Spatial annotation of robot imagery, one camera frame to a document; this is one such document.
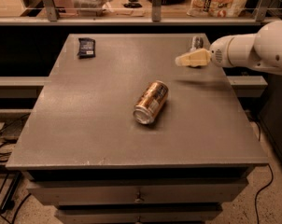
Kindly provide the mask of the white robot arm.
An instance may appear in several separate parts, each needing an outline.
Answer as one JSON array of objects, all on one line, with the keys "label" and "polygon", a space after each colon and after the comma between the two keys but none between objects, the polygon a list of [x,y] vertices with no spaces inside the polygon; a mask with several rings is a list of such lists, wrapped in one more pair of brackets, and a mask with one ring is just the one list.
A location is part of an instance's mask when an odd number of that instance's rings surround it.
[{"label": "white robot arm", "polygon": [[253,71],[282,76],[282,21],[273,21],[256,34],[226,35],[209,49],[191,49],[176,57],[177,66],[245,67]]}]

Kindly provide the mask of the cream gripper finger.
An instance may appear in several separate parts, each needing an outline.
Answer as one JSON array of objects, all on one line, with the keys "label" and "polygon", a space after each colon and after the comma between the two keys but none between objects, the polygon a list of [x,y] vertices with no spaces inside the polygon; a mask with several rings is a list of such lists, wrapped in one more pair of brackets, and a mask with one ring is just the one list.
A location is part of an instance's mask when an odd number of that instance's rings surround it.
[{"label": "cream gripper finger", "polygon": [[206,66],[211,60],[210,51],[207,49],[197,49],[192,52],[184,53],[175,58],[177,66]]}]

